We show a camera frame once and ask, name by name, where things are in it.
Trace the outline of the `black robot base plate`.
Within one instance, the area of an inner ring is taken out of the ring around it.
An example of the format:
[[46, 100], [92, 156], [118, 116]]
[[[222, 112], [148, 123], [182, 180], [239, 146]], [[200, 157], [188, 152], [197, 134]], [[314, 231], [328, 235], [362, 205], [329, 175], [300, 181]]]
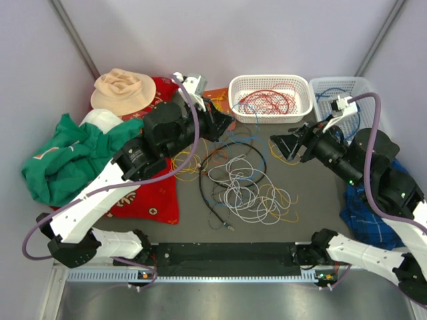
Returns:
[[164, 277], [288, 276], [339, 265], [327, 258], [318, 261], [309, 245], [295, 243], [159, 243], [131, 261], [154, 266]]

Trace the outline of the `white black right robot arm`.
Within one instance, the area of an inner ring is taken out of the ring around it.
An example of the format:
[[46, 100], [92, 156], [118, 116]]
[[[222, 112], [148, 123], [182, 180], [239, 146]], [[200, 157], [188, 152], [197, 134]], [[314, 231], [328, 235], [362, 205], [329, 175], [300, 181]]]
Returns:
[[338, 127], [305, 123], [271, 141], [291, 160], [305, 147], [301, 161], [317, 159], [343, 181], [364, 190], [365, 206], [399, 236], [407, 252], [380, 249], [329, 229], [315, 233], [313, 259], [347, 263], [377, 274], [414, 302], [426, 304], [426, 198], [415, 179], [393, 167], [399, 146], [376, 127], [359, 131], [351, 143]]

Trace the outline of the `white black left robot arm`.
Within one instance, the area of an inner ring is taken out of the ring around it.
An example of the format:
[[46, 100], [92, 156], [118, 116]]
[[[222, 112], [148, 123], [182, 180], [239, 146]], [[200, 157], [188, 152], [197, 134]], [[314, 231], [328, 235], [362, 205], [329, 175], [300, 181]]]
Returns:
[[166, 169], [168, 159], [199, 139], [219, 140], [233, 119], [210, 101], [204, 104], [184, 115], [177, 103], [159, 103], [143, 117], [141, 134], [126, 142], [72, 203], [40, 227], [54, 259], [69, 268], [98, 258], [140, 265], [149, 261], [151, 243], [142, 231], [103, 231], [94, 224], [121, 198]]

